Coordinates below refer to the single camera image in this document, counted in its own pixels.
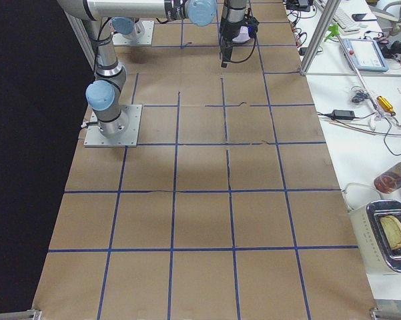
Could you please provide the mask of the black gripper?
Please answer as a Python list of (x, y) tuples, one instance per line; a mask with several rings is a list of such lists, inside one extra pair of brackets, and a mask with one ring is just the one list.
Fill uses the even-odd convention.
[(220, 25), (220, 49), (221, 49), (221, 66), (226, 67), (232, 60), (233, 38), (237, 37), (242, 26), (249, 28), (251, 39), (256, 37), (258, 32), (259, 21), (255, 17), (243, 18), (238, 22), (230, 22), (228, 19), (222, 19)]

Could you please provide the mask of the second robot arm blue cap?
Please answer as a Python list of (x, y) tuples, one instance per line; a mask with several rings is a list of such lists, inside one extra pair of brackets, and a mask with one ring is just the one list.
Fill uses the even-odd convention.
[(113, 17), (111, 26), (115, 32), (129, 40), (142, 37), (145, 33), (145, 28), (138, 18)]

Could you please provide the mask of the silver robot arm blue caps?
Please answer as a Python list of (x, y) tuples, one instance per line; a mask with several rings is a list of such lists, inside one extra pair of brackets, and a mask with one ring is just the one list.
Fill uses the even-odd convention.
[(61, 8), (82, 21), (93, 53), (94, 82), (85, 96), (97, 117), (100, 135), (114, 138), (127, 132), (130, 120), (119, 96), (126, 69), (115, 54), (112, 31), (129, 35), (135, 22), (154, 18), (161, 24), (189, 19), (198, 27), (209, 25), (216, 16), (216, 1), (60, 1)]

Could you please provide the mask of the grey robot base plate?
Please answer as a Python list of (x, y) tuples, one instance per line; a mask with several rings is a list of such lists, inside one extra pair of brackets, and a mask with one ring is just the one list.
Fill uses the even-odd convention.
[(85, 147), (137, 147), (143, 105), (120, 105), (121, 114), (114, 122), (97, 120), (91, 112), (85, 133)]

